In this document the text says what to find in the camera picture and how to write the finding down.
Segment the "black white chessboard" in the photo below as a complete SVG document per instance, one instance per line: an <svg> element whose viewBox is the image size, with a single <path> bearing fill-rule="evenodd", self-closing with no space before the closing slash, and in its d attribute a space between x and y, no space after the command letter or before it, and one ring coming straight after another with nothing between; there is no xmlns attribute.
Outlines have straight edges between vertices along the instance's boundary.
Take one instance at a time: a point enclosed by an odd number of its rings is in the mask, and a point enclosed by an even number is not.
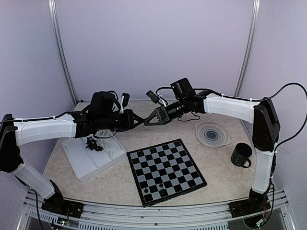
<svg viewBox="0 0 307 230"><path fill-rule="evenodd" d="M207 186L181 139L127 152L143 207L150 207Z"/></svg>

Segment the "white plastic tray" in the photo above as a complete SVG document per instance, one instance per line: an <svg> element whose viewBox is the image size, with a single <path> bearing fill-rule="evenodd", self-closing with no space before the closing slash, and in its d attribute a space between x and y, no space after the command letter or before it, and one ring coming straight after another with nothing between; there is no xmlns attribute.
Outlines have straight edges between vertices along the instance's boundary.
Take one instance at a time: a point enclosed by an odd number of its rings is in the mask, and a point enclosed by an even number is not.
<svg viewBox="0 0 307 230"><path fill-rule="evenodd" d="M62 146L75 176L80 182L90 179L96 174L125 159L127 156L126 152L126 154L111 159L104 150L94 151L86 149L88 137L94 138L97 144L101 146L97 140L98 137L93 135L84 138L69 138L62 142Z"/></svg>

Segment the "black chess bishop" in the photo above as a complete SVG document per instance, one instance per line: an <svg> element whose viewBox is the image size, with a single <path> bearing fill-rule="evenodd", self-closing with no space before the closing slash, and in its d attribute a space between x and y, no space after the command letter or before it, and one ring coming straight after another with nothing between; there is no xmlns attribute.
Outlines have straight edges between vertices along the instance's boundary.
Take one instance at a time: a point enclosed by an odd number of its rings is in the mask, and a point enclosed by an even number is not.
<svg viewBox="0 0 307 230"><path fill-rule="evenodd" d="M165 192L166 192L165 189L161 189L161 190L160 190L160 193L161 193L162 195L165 194Z"/></svg>

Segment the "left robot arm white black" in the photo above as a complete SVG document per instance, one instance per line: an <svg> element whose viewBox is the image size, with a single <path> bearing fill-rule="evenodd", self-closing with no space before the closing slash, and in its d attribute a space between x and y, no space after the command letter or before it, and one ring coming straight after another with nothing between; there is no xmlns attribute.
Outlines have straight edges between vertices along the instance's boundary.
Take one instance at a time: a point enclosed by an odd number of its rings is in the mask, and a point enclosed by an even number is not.
<svg viewBox="0 0 307 230"><path fill-rule="evenodd" d="M0 123L0 170L31 187L44 202L42 209L79 218L83 204L64 199L58 186L22 159L20 146L49 139L83 138L100 130L115 133L134 129L144 119L127 108L129 94L118 98L113 91L95 92L81 111L42 118L14 118L6 114Z"/></svg>

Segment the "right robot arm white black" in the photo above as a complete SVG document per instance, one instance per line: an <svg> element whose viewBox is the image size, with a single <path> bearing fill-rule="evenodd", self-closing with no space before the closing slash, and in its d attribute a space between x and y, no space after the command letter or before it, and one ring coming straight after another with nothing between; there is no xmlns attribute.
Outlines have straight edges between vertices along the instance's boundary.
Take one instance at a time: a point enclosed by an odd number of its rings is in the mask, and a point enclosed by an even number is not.
<svg viewBox="0 0 307 230"><path fill-rule="evenodd" d="M256 155L255 179L248 199L231 202L232 217L272 209L267 194L272 186L280 122L271 97L244 99L226 96L210 89L193 88L187 78L171 83L176 102L156 108L144 121L145 126L165 125L182 115L195 112L237 118L253 125L252 143Z"/></svg>

